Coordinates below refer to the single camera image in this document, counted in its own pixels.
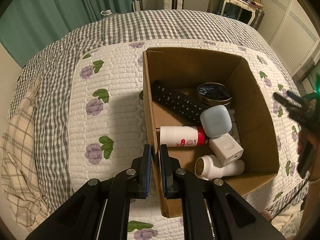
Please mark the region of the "light blue earbud case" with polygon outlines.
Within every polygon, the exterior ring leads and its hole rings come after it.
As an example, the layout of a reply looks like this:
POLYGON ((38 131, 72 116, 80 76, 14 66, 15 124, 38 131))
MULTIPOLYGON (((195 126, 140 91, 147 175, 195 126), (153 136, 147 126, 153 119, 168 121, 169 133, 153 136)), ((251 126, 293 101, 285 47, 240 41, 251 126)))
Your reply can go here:
POLYGON ((210 107, 200 115, 203 130, 209 138, 219 137, 232 129, 228 110, 223 105, 210 107))

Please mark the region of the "brown cardboard box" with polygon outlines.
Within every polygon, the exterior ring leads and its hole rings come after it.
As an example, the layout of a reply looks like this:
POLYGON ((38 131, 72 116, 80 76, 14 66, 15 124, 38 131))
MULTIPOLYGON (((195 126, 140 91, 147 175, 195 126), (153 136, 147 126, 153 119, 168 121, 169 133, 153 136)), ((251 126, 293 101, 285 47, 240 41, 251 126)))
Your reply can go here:
POLYGON ((158 104, 151 96, 151 84, 162 81, 170 88, 196 99, 196 88, 217 82, 231 90, 231 108, 240 144, 244 149, 244 173, 227 183, 258 211, 272 202, 272 180, 279 170, 279 150, 270 113, 272 99, 258 83, 259 73, 243 56, 208 49, 155 47, 143 53, 144 109, 148 142, 154 149, 153 172, 157 192, 162 192, 159 164, 161 126, 190 126, 192 122, 158 104))

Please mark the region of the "black remote control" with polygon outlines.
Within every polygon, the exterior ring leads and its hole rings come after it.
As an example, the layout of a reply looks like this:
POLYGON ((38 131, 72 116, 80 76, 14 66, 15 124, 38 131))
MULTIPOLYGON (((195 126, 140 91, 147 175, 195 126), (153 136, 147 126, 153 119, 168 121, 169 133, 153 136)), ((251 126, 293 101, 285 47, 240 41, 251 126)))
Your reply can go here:
POLYGON ((159 80, 152 83, 151 94, 153 101, 197 125, 201 125, 201 113, 209 108, 194 97, 170 88, 159 80))

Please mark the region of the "white louvered wardrobe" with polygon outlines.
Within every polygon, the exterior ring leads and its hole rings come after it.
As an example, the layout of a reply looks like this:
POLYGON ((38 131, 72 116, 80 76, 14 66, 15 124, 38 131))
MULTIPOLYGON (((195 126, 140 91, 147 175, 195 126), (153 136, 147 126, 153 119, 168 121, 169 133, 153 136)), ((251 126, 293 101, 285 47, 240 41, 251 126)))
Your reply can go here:
POLYGON ((297 0, 262 0, 265 13, 258 28, 291 76, 298 73, 319 45, 309 17, 297 0))

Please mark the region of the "round dark tin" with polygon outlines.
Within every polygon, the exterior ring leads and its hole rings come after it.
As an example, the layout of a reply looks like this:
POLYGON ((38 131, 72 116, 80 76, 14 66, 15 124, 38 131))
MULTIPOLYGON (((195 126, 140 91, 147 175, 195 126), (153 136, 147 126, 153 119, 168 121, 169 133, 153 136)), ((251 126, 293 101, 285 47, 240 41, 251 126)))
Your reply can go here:
POLYGON ((231 106, 232 93, 225 86, 216 82, 206 82, 198 85, 197 96, 207 106, 223 105, 227 109, 231 106))

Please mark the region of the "green curtain left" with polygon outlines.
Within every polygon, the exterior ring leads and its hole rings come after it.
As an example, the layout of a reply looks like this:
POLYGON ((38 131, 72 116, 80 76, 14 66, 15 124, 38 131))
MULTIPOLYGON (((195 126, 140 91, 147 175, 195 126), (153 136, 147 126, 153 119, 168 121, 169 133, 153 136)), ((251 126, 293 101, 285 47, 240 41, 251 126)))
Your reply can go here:
POLYGON ((46 46, 76 28, 101 20, 101 11, 132 12, 132 1, 13 0, 1 16, 1 44, 23 67, 46 46))

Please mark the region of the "dark suitcase by wardrobe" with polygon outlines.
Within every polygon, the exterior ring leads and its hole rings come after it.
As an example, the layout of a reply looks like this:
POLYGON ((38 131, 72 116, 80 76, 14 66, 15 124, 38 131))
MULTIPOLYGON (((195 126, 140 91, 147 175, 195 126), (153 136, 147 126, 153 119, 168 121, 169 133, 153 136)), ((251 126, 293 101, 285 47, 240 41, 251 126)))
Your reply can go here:
POLYGON ((255 17, 254 17, 253 21, 251 22, 250 26, 252 28, 254 28, 255 30, 258 30, 264 16, 265 16, 265 12, 261 9, 257 9, 255 11, 255 17))

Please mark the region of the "clear water jug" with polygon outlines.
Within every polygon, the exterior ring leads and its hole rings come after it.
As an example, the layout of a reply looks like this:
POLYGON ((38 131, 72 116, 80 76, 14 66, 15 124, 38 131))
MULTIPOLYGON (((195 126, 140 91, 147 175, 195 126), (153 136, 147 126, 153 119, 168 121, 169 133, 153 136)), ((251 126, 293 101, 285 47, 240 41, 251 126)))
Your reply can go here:
POLYGON ((101 16, 110 16, 110 15, 112 15, 112 11, 110 9, 108 9, 105 11, 101 11, 100 14, 101 14, 101 16))

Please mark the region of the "beige plaid blanket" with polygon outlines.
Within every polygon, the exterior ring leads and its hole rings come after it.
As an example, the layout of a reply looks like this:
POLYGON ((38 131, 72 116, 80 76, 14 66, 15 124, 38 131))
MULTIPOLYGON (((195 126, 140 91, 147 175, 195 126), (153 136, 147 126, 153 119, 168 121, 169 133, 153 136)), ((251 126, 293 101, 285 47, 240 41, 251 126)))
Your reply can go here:
POLYGON ((1 138, 1 186, 15 223, 27 232, 47 217, 34 152, 34 114, 38 89, 29 89, 1 138))

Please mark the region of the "white floor mop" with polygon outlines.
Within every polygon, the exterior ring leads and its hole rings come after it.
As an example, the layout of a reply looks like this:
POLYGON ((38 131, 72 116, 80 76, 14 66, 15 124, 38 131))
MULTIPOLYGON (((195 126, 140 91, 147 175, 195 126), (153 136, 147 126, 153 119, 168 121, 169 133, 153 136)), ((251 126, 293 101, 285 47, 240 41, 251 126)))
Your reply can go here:
POLYGON ((134 12, 139 12, 139 11, 141 11, 139 0, 133 0, 133 1, 132 1, 132 7, 133 7, 133 11, 134 11, 134 12))

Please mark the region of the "white floral quilted mat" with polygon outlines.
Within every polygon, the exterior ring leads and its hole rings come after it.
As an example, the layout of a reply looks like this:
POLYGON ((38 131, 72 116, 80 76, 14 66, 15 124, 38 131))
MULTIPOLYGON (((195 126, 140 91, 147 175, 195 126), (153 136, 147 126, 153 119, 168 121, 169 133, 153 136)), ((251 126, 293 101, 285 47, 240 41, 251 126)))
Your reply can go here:
POLYGON ((270 183, 246 195, 275 215, 299 203, 307 185, 297 173, 298 127, 271 99, 290 78, 277 62, 256 49, 205 40, 148 40, 91 51, 74 71, 69 102, 69 174, 73 190, 91 178, 106 180, 128 168, 146 142, 143 51, 150 47, 209 49, 242 56, 267 100, 279 149, 280 169, 270 183))

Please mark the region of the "white red-capped bottle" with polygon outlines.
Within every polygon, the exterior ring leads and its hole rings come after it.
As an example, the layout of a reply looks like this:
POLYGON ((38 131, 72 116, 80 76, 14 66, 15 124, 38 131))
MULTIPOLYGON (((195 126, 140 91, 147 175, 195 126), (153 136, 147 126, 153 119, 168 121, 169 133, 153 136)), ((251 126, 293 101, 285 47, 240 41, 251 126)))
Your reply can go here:
POLYGON ((206 134, 201 126, 161 126, 160 144, 168 147, 202 146, 206 134))

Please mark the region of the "white power adapter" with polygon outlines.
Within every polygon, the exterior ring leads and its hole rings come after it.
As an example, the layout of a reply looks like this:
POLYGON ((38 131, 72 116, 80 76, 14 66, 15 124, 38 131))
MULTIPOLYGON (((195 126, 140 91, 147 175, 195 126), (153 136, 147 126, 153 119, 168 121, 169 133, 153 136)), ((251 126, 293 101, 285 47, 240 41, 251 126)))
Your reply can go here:
POLYGON ((244 151, 244 149, 229 133, 223 134, 219 137, 210 138, 209 146, 222 166, 227 166, 238 160, 244 151))

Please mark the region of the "white dressing table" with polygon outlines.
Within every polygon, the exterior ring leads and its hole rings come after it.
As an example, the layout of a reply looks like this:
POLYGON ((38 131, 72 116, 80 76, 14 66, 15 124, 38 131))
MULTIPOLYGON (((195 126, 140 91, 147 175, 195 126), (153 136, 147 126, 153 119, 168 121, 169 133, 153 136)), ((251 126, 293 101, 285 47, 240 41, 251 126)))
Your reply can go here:
POLYGON ((214 14, 218 14, 223 16, 225 12, 225 7, 227 4, 231 4, 240 8, 237 20, 240 19, 243 10, 247 10, 251 12, 251 18, 248 21, 248 25, 251 25, 253 20, 255 19, 256 8, 243 0, 209 0, 208 11, 214 14))

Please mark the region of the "white pill bottle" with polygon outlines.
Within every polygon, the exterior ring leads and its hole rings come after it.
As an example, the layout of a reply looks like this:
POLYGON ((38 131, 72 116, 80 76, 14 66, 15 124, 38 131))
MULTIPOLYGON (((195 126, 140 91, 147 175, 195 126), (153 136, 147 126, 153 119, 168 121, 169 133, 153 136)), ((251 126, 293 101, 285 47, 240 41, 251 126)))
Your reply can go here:
POLYGON ((245 164, 242 160, 236 160, 223 166, 215 155, 204 155, 199 157, 195 163, 196 176, 206 180, 239 176, 244 170, 245 164))

